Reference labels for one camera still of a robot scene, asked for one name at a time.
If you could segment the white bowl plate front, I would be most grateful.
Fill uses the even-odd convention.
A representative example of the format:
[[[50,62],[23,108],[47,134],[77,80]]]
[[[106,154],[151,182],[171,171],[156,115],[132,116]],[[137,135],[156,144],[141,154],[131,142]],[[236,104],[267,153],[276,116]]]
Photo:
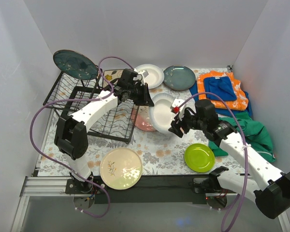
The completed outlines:
[[[173,133],[169,131],[171,122],[175,114],[171,111],[171,106],[175,97],[167,93],[159,93],[152,98],[153,107],[149,107],[149,119],[154,129],[158,132],[172,136]]]

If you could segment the white bowl plate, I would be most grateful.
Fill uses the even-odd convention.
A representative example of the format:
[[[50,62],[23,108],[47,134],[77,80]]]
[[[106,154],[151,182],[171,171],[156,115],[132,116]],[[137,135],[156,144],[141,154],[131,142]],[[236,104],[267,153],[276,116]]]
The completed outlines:
[[[173,133],[169,131],[171,122],[175,114],[171,111],[171,106],[175,97],[167,93],[159,93],[152,98],[153,107],[149,107],[149,119],[154,129],[158,132],[172,136]]]
[[[164,80],[164,72],[161,68],[153,64],[143,64],[137,66],[135,69],[142,70],[147,69],[149,76],[147,76],[143,81],[148,84],[149,89],[154,89],[160,86]]]

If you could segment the black wire dish rack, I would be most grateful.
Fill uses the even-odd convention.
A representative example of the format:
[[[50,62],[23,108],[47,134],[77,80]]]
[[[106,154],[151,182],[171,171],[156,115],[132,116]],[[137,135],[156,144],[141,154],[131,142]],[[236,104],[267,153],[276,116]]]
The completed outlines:
[[[138,109],[132,100],[115,105],[114,97],[102,99],[102,78],[83,81],[61,72],[48,93],[44,105],[53,109],[57,116],[73,115],[83,121],[90,136],[129,143],[135,123],[131,119],[133,109]]]

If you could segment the large dark teal plate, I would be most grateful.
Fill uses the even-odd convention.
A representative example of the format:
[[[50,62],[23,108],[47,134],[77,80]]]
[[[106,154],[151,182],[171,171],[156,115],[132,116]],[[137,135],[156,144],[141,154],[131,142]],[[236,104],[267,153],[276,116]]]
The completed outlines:
[[[71,77],[88,81],[98,77],[99,71],[89,58],[72,50],[58,50],[53,54],[55,65]]]

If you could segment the cream green plate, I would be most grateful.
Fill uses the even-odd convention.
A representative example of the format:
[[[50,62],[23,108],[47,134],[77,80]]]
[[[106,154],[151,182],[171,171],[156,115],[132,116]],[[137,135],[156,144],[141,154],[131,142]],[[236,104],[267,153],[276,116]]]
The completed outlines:
[[[104,156],[100,163],[100,176],[104,184],[115,190],[134,186],[143,173],[139,155],[129,148],[116,148]]]

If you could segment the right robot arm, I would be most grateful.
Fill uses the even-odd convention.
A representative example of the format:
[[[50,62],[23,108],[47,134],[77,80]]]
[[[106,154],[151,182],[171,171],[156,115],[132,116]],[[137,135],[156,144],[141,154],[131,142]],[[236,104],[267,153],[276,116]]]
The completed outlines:
[[[290,172],[271,165],[244,141],[244,136],[229,122],[220,120],[209,100],[195,104],[194,112],[184,100],[175,99],[171,111],[175,114],[169,131],[183,137],[190,130],[199,130],[206,138],[232,156],[245,169],[243,176],[226,167],[209,174],[209,186],[214,192],[228,189],[255,203],[268,218],[275,219],[290,208]]]

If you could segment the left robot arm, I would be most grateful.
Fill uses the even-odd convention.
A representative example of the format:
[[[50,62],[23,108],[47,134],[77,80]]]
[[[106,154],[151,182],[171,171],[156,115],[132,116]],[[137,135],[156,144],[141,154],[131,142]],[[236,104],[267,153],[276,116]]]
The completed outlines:
[[[154,106],[145,82],[147,76],[147,71],[124,69],[121,77],[110,82],[95,101],[58,119],[54,143],[66,155],[72,169],[70,176],[73,184],[82,193],[93,189],[93,174],[84,157],[88,149],[89,129],[125,100],[132,100],[137,106]]]

